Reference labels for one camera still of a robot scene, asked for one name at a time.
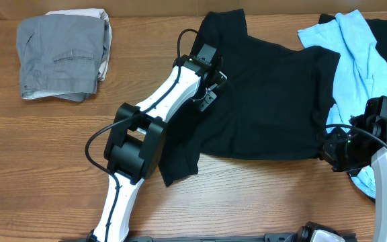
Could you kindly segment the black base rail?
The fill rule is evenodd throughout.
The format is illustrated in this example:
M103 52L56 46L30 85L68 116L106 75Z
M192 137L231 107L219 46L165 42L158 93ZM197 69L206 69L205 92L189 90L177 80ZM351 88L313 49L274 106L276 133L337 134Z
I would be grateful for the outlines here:
M353 241L357 242L354 234L339 236L330 234L327 231L297 233L266 233L262 236L241 236L241 237L186 237L186 238L152 238L152 237L131 237L125 242L320 242L320 241Z

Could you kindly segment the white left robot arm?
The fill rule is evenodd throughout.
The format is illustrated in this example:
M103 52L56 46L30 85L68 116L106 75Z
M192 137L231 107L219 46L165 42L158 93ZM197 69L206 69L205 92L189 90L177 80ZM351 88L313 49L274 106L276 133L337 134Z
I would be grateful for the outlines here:
M175 60L170 76L144 101L122 104L104 149L109 186L98 225L86 241L125 241L135 200L155 171L163 152L167 124L188 102L204 111L216 98L213 90L227 77L221 56L187 56Z

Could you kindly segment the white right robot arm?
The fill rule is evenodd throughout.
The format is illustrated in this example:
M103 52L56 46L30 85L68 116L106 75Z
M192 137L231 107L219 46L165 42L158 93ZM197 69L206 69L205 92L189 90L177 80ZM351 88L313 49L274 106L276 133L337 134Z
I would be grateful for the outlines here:
M320 158L334 172L355 173L370 166L376 186L373 241L387 241L387 118L360 115L351 124L328 124Z

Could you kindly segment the light blue t-shirt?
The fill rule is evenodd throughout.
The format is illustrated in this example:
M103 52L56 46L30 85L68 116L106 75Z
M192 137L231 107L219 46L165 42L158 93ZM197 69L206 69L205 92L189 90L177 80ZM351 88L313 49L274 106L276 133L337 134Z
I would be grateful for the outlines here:
M359 10L337 13L324 24L298 30L303 47L322 46L340 54L333 82L335 104L327 124L349 124L365 112L367 101L387 96L387 62L376 50L377 40Z

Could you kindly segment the black t-shirt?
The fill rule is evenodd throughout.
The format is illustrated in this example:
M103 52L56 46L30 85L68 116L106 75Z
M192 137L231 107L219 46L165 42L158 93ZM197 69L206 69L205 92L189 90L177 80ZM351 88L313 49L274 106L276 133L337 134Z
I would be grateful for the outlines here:
M235 159L318 156L340 55L290 50L248 34L243 10L211 12L192 47L217 48L227 80L204 110L184 103L170 119L159 169L166 185L195 175L202 153Z

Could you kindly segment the folded grey trousers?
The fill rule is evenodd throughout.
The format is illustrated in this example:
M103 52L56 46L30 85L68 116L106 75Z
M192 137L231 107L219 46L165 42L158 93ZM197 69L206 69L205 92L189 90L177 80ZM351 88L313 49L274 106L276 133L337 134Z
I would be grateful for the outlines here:
M80 15L42 15L17 27L23 99L82 102L97 91L104 21Z

